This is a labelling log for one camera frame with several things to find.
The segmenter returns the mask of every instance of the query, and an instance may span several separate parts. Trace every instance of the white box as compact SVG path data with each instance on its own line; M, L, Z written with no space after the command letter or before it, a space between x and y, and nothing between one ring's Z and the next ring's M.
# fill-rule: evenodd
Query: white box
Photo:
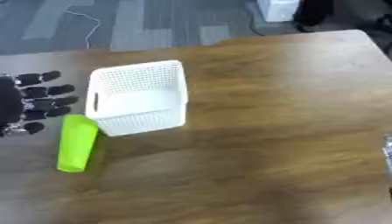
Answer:
M260 11L267 22L291 21L300 0L258 0Z
M90 76L86 117L115 137L182 126L187 103L177 60L107 67Z

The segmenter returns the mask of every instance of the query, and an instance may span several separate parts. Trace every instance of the metal object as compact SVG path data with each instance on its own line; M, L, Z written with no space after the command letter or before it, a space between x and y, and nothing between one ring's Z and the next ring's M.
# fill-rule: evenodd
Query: metal object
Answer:
M392 175L392 134L385 136L385 145L382 150L387 161L388 172Z

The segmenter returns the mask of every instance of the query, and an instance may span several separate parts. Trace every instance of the basket handle hole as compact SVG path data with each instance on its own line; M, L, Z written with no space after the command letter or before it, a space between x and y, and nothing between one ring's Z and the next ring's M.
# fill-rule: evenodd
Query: basket handle hole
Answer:
M98 100L99 100L98 94L95 93L95 95L94 95L94 110L95 110L95 112L98 111Z

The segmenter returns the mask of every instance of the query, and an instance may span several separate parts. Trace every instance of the white cable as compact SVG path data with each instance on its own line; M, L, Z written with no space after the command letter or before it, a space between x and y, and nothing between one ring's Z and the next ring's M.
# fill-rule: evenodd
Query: white cable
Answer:
M64 12L73 14L73 15L75 15L75 16L85 17L85 18L88 18L88 19L93 20L93 21L96 22L96 26L95 26L95 27L91 30L91 32L85 37L86 48L87 48L87 49L90 49L90 41L89 41L89 39L90 39L90 37L94 34L94 32L101 26L101 20L99 20L99 19L97 19L97 18L94 18L94 17L90 17L88 14L78 13L78 12L71 11L71 10L69 10L69 7L71 7L71 6L72 6L72 5L69 4L69 5L66 7L66 9L64 10Z

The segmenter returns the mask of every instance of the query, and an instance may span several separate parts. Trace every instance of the wire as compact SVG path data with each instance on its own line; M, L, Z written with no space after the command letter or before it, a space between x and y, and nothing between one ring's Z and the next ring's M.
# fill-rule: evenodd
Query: wire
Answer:
M247 12L250 21L248 23L248 28L256 35L258 36L265 36L264 34L260 33L256 28L255 28L255 15L248 9L248 7L245 5L244 7L245 11Z
M91 46L91 45L90 45L90 38L91 38L91 36L94 34L94 32L101 26L101 20L99 20L99 19L97 19L97 18L94 18L94 17L90 17L88 14L78 13L78 12L71 11L71 10L69 10L69 7L71 7L71 6L72 6L72 5L69 4L69 5L66 7L66 9L64 10L64 12L73 14L73 15L75 15L75 16L85 17L85 18L88 18L88 19L93 20L93 21L96 22L96 26L95 26L95 27L88 33L88 35L85 37L86 48L87 48L87 49L90 49L90 46Z

